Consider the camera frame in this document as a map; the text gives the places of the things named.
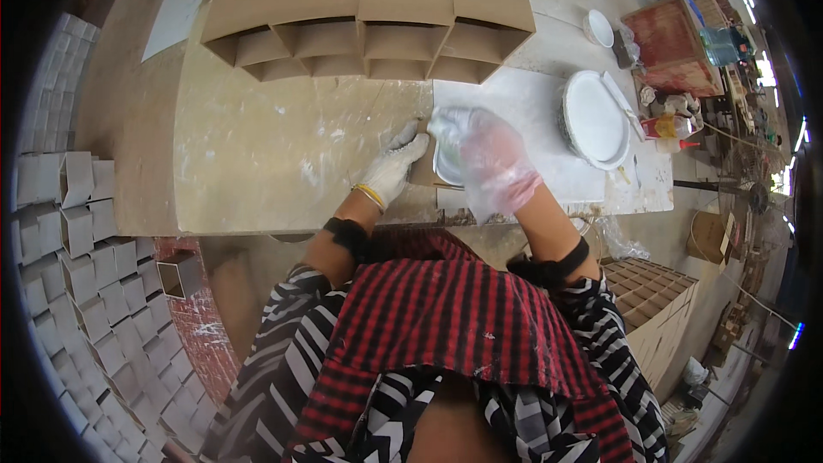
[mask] white board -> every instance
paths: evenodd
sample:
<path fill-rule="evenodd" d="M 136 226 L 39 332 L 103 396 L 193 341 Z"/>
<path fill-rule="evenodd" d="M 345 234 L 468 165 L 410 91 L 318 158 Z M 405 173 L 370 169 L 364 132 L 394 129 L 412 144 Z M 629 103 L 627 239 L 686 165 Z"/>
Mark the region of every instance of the white board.
<path fill-rule="evenodd" d="M 481 85 L 434 81 L 435 107 L 487 108 L 523 135 L 526 152 L 558 202 L 602 202 L 606 173 L 575 156 L 561 138 L 557 110 L 566 79 L 504 66 Z"/>

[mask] plastic bottle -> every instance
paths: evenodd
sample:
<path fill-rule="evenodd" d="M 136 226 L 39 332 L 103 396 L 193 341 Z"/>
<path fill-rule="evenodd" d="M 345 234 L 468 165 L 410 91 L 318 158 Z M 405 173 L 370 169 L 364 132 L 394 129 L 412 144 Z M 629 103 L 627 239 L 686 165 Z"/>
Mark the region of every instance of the plastic bottle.
<path fill-rule="evenodd" d="M 655 143 L 658 146 L 658 152 L 664 154 L 678 153 L 686 147 L 700 147 L 700 144 L 693 144 L 684 139 L 676 138 L 659 138 Z"/>
<path fill-rule="evenodd" d="M 675 113 L 664 113 L 657 118 L 642 120 L 640 125 L 646 138 L 686 139 L 694 134 L 691 121 Z"/>

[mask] white bowl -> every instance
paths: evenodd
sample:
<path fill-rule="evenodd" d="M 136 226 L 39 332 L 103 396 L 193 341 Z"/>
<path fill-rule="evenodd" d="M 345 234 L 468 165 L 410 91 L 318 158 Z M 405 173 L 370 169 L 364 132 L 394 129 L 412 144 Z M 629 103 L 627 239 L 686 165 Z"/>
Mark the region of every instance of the white bowl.
<path fill-rule="evenodd" d="M 591 43 L 611 48 L 615 44 L 615 33 L 608 19 L 600 11 L 592 9 L 583 19 L 583 32 Z"/>

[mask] paper sheet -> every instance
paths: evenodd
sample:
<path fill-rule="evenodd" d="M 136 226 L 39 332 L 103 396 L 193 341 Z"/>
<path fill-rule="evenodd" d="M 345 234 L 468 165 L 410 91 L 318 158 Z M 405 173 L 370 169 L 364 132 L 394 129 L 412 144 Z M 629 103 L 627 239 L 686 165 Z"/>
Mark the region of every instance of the paper sheet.
<path fill-rule="evenodd" d="M 202 0 L 163 0 L 140 63 L 189 37 Z"/>

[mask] clear plastic glove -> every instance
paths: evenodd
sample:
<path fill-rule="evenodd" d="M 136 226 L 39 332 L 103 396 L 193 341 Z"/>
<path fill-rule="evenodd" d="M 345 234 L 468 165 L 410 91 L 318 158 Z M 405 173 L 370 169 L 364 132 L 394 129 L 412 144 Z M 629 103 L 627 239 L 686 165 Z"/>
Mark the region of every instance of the clear plastic glove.
<path fill-rule="evenodd" d="M 491 111 L 436 108 L 429 132 L 458 149 L 466 200 L 479 224 L 494 213 L 513 214 L 543 182 L 520 133 Z"/>
<path fill-rule="evenodd" d="M 417 120 L 406 123 L 400 134 L 389 142 L 365 172 L 365 177 L 355 188 L 360 189 L 380 207 L 394 201 L 406 186 L 406 176 L 413 162 L 423 157 L 429 147 L 429 135 L 417 133 Z"/>

